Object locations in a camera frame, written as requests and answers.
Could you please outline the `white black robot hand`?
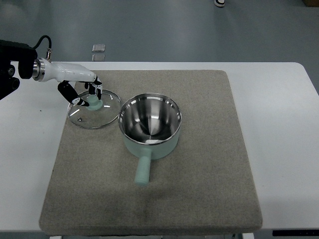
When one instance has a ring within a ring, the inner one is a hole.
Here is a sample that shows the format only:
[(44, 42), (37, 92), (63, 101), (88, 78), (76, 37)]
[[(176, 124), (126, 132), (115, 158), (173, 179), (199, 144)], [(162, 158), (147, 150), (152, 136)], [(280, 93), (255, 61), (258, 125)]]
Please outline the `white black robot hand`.
[(84, 83), (89, 94), (95, 95), (99, 100), (102, 97), (102, 82), (99, 77), (79, 64), (49, 62), (47, 59), (38, 58), (33, 65), (32, 78), (38, 82), (56, 80), (59, 83), (58, 91), (73, 105), (88, 107), (90, 103), (78, 95), (70, 82)]

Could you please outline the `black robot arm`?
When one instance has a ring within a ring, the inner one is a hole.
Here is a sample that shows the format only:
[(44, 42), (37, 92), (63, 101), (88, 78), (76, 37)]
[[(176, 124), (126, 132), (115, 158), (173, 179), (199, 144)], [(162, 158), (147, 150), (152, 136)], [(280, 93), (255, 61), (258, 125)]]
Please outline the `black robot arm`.
[(24, 43), (0, 41), (0, 98), (3, 99), (20, 85), (20, 80), (14, 76), (15, 67), (12, 61), (18, 63), (18, 73), (22, 79), (29, 79), (33, 74), (36, 50)]

